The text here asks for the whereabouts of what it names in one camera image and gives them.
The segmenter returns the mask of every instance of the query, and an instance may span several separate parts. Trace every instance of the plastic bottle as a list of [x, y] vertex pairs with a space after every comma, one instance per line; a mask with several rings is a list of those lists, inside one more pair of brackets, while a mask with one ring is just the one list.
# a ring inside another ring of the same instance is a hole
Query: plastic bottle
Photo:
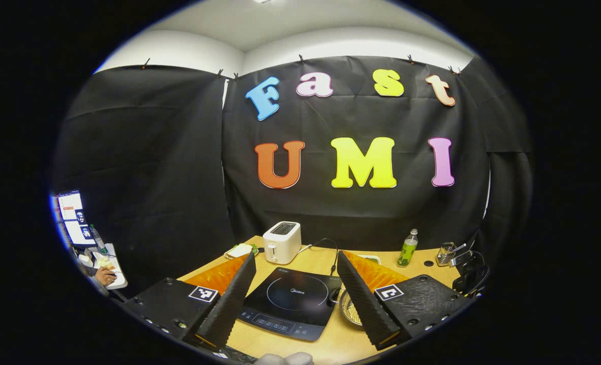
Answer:
[[412, 229], [411, 234], [405, 238], [404, 244], [402, 245], [402, 252], [400, 257], [397, 259], [397, 266], [405, 268], [411, 262], [411, 257], [414, 256], [414, 251], [418, 245], [418, 230]]
[[102, 240], [102, 237], [97, 232], [97, 230], [93, 224], [91, 224], [91, 232], [94, 234], [94, 240], [96, 240], [96, 245], [98, 247], [98, 251], [100, 253], [108, 253], [108, 251], [106, 251], [106, 247], [104, 247], [104, 242]]

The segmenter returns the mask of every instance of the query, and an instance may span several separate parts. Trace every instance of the foam letter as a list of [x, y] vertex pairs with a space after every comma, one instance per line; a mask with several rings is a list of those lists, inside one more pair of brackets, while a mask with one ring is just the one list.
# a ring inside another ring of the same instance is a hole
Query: foam letter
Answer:
[[300, 77], [304, 81], [296, 87], [296, 93], [300, 96], [320, 96], [326, 97], [332, 95], [334, 90], [331, 89], [331, 78], [323, 72], [311, 72]]
[[445, 81], [440, 80], [440, 77], [438, 77], [438, 75], [431, 75], [427, 77], [426, 82], [430, 83], [431, 86], [433, 86], [435, 97], [437, 97], [438, 100], [442, 102], [442, 104], [448, 106], [454, 106], [454, 104], [456, 104], [456, 100], [454, 100], [453, 97], [447, 95], [447, 90], [445, 90], [446, 88], [449, 89], [449, 85], [445, 83]]
[[447, 138], [431, 138], [429, 145], [433, 148], [435, 160], [435, 176], [431, 184], [435, 187], [451, 187], [454, 184], [451, 163], [449, 163], [449, 146], [452, 141]]
[[375, 80], [375, 90], [383, 96], [400, 96], [404, 93], [404, 86], [398, 81], [400, 75], [391, 69], [376, 69], [372, 73]]
[[278, 90], [272, 85], [278, 85], [279, 82], [280, 80], [271, 76], [247, 92], [246, 97], [251, 99], [256, 109], [258, 109], [258, 120], [264, 120], [278, 110], [278, 104], [272, 104], [269, 99], [278, 100]]
[[255, 148], [258, 154], [258, 178], [265, 187], [287, 189], [293, 187], [298, 182], [298, 178], [301, 175], [300, 151], [305, 148], [305, 143], [302, 141], [289, 141], [282, 148], [287, 150], [289, 158], [289, 168], [285, 176], [278, 176], [273, 172], [273, 153], [278, 150], [277, 144], [262, 143]]
[[391, 148], [395, 141], [386, 137], [377, 137], [372, 140], [368, 152], [364, 156], [352, 138], [335, 138], [331, 146], [337, 150], [337, 176], [332, 180], [335, 188], [349, 188], [352, 179], [349, 171], [362, 187], [370, 171], [375, 168], [370, 186], [373, 188], [394, 188], [397, 181], [393, 178], [393, 160], [391, 159]]

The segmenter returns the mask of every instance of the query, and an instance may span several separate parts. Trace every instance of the hand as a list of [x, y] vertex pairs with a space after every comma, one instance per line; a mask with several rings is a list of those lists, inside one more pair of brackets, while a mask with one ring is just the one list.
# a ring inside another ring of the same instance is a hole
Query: hand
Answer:
[[96, 272], [96, 279], [103, 284], [103, 286], [109, 286], [116, 280], [116, 275], [113, 271], [109, 270], [104, 266], [100, 266]]

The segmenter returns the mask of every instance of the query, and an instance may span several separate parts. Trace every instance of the monitor screen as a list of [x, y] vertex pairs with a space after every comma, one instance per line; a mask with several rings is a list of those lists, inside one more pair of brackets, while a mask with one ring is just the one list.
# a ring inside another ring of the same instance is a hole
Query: monitor screen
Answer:
[[72, 190], [57, 194], [57, 205], [62, 228], [66, 229], [70, 242], [74, 246], [95, 246], [94, 235], [87, 223], [82, 207], [80, 191]]

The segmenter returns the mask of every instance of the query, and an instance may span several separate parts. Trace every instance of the orange letter u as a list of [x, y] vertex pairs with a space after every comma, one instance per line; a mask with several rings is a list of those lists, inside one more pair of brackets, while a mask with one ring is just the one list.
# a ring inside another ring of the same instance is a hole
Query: orange letter u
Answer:
[[289, 141], [282, 148], [287, 150], [287, 155], [289, 156], [289, 169], [285, 176], [277, 176], [273, 172], [273, 153], [278, 150], [277, 144], [262, 143], [255, 148], [258, 154], [258, 178], [265, 187], [287, 189], [293, 187], [298, 182], [298, 178], [301, 175], [300, 151], [305, 148], [305, 143], [302, 141]]

